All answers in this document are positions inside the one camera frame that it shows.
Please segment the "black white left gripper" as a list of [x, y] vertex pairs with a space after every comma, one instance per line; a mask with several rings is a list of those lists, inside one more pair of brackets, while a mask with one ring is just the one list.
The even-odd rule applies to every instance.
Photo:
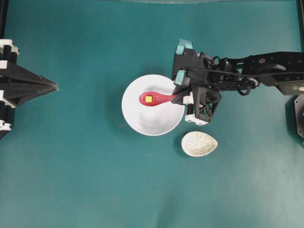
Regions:
[[[58, 91], [57, 83], [16, 65], [19, 49], [11, 39], [0, 40], [0, 130], [11, 131], [16, 106], [34, 98]], [[20, 82], [47, 86], [20, 89]]]

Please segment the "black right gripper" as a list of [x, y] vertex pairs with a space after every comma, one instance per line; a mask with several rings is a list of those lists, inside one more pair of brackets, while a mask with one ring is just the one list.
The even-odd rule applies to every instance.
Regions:
[[180, 39], [175, 49], [172, 80], [175, 88], [173, 104], [187, 107], [185, 121], [196, 125], [209, 124], [221, 100], [219, 89], [212, 82], [214, 58], [196, 53], [193, 43]]

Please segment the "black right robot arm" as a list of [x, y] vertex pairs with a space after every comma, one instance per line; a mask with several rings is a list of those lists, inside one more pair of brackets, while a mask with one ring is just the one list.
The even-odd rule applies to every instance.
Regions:
[[212, 121], [222, 91], [241, 96], [265, 86], [276, 87], [283, 95], [304, 93], [304, 54], [275, 52], [245, 58], [212, 57], [196, 53], [191, 41], [180, 39], [174, 54], [173, 104], [186, 105], [186, 121], [205, 125]]

